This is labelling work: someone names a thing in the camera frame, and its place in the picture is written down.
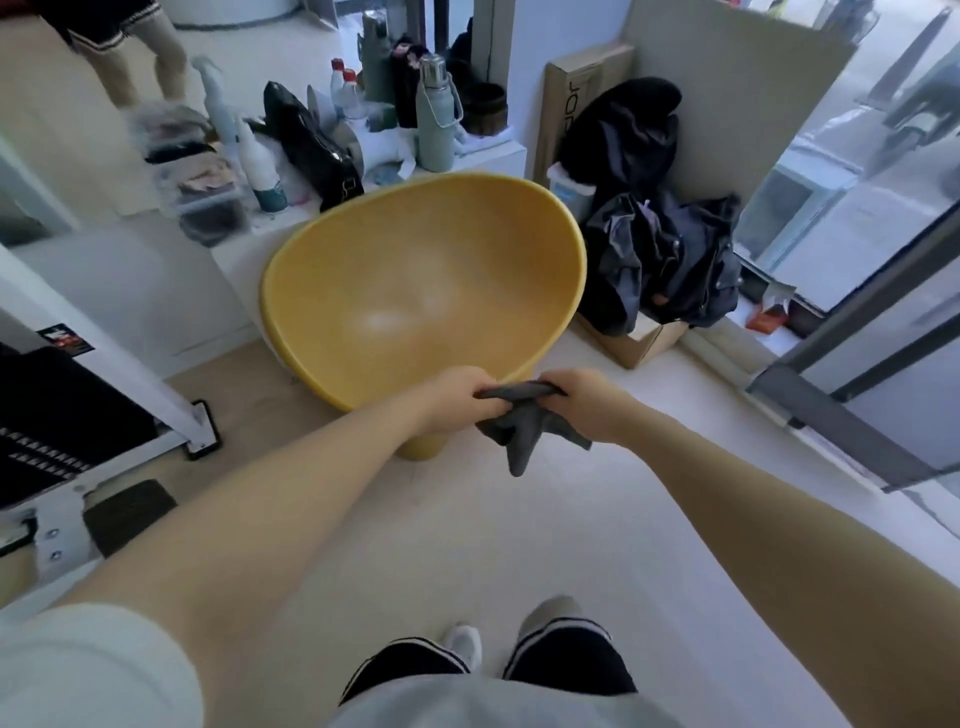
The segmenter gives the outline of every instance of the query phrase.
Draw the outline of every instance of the folded clothes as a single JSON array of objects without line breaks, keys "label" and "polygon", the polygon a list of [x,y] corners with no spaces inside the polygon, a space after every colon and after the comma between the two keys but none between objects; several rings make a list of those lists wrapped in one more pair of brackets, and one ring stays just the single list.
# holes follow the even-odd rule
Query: folded clothes
[{"label": "folded clothes", "polygon": [[477,429],[507,449],[507,463],[513,477],[523,475],[544,432],[560,435],[583,449],[590,449],[593,444],[563,417],[540,406],[537,399],[548,395],[565,395],[565,392],[546,381],[521,381],[476,395],[480,400],[496,398],[514,404],[507,414],[477,423]]}]

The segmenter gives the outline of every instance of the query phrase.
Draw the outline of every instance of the cardboard box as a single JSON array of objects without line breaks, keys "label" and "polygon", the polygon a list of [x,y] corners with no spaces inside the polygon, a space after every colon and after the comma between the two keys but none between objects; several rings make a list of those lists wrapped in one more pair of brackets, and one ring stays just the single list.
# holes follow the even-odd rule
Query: cardboard box
[{"label": "cardboard box", "polygon": [[665,352],[689,329],[683,321],[658,324],[641,313],[636,317],[636,327],[630,333],[624,336],[605,336],[579,313],[576,318],[611,358],[625,369],[635,369]]},{"label": "cardboard box", "polygon": [[534,181],[548,186],[547,168],[557,160],[560,140],[593,99],[630,77],[634,46],[613,41],[571,53],[546,65]]}]

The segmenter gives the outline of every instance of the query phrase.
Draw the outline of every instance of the person's right hand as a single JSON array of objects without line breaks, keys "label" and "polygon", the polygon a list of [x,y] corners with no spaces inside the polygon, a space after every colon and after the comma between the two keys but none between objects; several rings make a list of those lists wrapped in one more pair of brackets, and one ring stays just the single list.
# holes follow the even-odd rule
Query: person's right hand
[{"label": "person's right hand", "polygon": [[566,419],[584,437],[615,443],[636,400],[593,369],[557,369],[540,375],[566,392],[540,399],[547,409]]}]

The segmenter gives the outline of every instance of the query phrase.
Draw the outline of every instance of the sneaker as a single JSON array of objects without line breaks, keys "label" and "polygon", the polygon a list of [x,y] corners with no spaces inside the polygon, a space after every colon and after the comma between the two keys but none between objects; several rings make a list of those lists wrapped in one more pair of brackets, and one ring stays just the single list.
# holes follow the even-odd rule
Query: sneaker
[{"label": "sneaker", "polygon": [[480,631],[476,627],[457,622],[446,630],[441,644],[463,660],[470,672],[480,669],[483,646],[480,643]]}]

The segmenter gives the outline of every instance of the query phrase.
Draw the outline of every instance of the black pants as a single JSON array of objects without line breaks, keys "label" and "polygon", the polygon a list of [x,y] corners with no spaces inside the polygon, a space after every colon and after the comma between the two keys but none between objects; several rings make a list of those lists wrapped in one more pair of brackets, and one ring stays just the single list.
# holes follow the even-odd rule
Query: black pants
[{"label": "black pants", "polygon": [[[467,673],[464,661],[439,644],[423,637],[396,640],[353,673],[340,704],[401,677]],[[636,692],[607,630],[582,617],[552,619],[523,637],[503,670],[503,679],[591,695]]]}]

